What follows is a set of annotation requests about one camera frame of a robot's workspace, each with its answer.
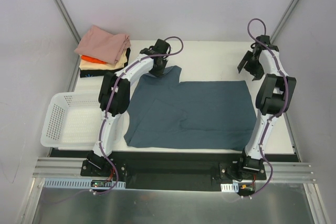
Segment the teal blue t-shirt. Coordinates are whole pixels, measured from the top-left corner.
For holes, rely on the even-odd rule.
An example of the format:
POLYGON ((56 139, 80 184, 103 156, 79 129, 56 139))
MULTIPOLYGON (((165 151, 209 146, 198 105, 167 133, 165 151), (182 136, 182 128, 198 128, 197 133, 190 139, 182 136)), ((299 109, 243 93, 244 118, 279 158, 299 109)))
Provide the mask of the teal blue t-shirt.
POLYGON ((182 82, 181 71, 140 78, 128 107, 127 145, 242 151, 256 123, 246 82, 182 82))

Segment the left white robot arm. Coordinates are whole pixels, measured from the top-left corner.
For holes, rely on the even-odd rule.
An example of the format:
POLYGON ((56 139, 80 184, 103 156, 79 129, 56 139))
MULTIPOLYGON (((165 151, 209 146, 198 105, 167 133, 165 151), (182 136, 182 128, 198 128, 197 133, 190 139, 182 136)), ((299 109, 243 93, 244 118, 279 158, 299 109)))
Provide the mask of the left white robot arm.
POLYGON ((98 95, 102 111, 102 126, 93 150, 83 162, 81 175, 109 176, 113 173, 111 160, 113 145, 121 140, 123 113, 130 104, 131 86, 144 74, 160 77, 164 74, 171 46, 167 40, 140 51, 134 62, 116 73, 106 73, 98 95))

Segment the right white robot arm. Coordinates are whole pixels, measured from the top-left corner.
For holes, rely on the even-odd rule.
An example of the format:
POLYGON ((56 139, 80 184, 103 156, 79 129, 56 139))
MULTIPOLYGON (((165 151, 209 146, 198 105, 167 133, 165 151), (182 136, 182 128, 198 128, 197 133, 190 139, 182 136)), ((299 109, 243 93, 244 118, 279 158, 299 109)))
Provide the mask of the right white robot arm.
POLYGON ((284 70, 279 49, 267 35, 260 35, 246 52, 237 70, 250 73, 254 81, 263 80, 256 95, 257 120, 251 138, 236 166, 236 173, 248 179, 264 169, 265 147, 279 117, 289 109, 296 87, 296 78, 284 70))

